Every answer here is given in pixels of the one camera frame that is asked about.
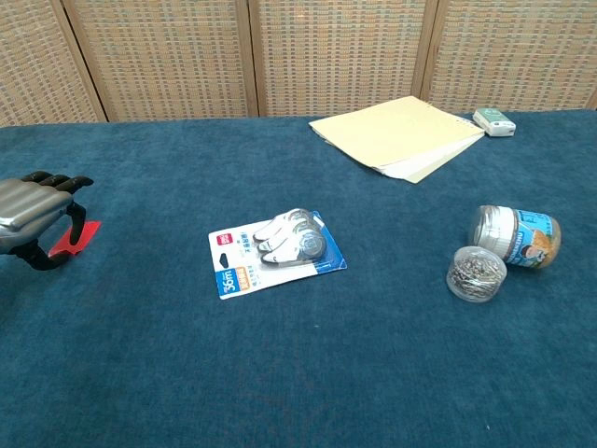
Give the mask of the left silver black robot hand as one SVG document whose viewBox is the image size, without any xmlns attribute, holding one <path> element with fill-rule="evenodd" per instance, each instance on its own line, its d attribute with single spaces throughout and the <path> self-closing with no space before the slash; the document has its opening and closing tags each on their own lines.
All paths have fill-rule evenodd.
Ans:
<svg viewBox="0 0 597 448">
<path fill-rule="evenodd" d="M 1 253 L 18 257 L 37 271 L 50 271 L 70 259 L 66 251 L 48 255 L 38 237 L 62 216 L 72 220 L 70 243 L 79 242 L 87 211 L 74 200 L 76 191 L 93 180 L 35 171 L 1 181 Z"/>
</svg>

